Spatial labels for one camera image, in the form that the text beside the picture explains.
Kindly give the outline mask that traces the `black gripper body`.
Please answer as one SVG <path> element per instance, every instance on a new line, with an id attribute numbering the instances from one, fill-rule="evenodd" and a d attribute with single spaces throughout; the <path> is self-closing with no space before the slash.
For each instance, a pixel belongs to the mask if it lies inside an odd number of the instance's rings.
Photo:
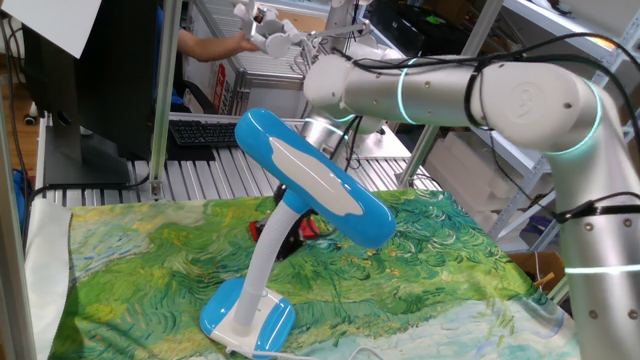
<path id="1" fill-rule="evenodd" d="M 316 212 L 308 210 L 294 224 L 294 234 L 299 239 L 317 239 L 320 237 L 320 231 L 312 218 L 313 215 L 316 215 Z"/>

